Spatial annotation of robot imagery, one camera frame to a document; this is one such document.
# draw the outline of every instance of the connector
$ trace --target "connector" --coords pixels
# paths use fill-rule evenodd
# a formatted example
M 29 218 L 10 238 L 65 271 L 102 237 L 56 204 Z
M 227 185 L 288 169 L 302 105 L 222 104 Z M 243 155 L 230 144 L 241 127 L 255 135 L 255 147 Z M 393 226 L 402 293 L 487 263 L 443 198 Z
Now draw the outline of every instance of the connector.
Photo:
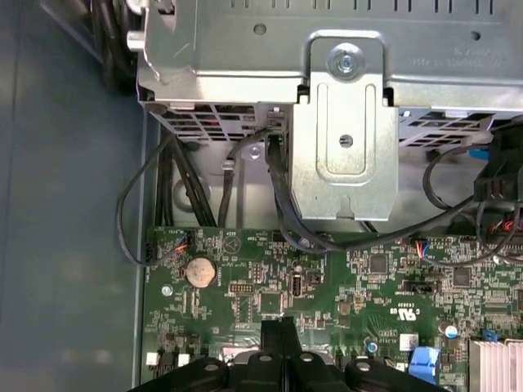
M 440 368 L 440 351 L 432 347 L 417 347 L 409 365 L 409 374 L 436 385 Z

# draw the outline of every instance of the metal bracket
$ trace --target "metal bracket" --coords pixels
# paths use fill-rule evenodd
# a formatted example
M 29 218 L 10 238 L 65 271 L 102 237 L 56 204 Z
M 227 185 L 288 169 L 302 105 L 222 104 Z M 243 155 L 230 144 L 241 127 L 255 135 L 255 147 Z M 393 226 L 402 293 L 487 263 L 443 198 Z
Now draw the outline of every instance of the metal bracket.
M 308 47 L 311 93 L 294 105 L 290 147 L 302 217 L 386 220 L 398 190 L 398 110 L 383 99 L 382 43 L 372 32 L 326 31 Z

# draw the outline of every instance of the motherboard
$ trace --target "motherboard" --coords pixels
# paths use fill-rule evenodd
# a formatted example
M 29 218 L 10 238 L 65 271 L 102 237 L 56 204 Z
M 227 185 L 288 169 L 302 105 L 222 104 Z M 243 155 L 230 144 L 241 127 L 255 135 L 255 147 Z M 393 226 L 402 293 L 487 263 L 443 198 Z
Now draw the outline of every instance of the motherboard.
M 375 234 L 332 234 L 337 241 Z M 142 381 L 193 358 L 230 362 L 260 346 L 262 320 L 292 316 L 304 349 L 339 363 L 388 358 L 406 371 L 417 346 L 440 350 L 439 384 L 469 391 L 471 341 L 523 339 L 523 266 L 493 261 L 438 268 L 410 241 L 311 255 L 278 231 L 155 228 L 147 256 L 186 240 L 145 273 Z M 474 238 L 425 238 L 427 257 L 449 263 L 480 255 Z M 521 253 L 523 247 L 511 252 Z

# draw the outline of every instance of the power cable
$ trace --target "power cable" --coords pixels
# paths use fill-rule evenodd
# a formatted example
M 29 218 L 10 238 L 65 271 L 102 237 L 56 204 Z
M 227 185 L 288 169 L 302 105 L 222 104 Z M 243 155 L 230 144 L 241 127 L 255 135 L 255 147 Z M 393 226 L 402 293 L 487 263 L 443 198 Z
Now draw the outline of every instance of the power cable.
M 177 163 L 178 171 L 181 175 L 181 180 L 186 186 L 187 196 L 190 200 L 190 205 L 196 214 L 196 218 L 201 226 L 216 227 L 216 221 L 212 215 L 212 210 L 207 199 L 207 195 L 203 190 L 202 183 L 198 178 L 196 170 L 190 163 L 180 140 L 175 137 L 170 143 L 172 148 L 172 156 Z

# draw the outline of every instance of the red wire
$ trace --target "red wire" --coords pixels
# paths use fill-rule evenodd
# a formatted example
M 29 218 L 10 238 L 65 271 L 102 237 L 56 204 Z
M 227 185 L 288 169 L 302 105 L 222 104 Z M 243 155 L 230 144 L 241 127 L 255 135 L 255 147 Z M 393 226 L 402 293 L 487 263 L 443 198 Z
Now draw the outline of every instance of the red wire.
M 507 222 L 503 223 L 503 230 L 510 231 L 513 225 L 514 222 L 512 220 L 508 220 Z

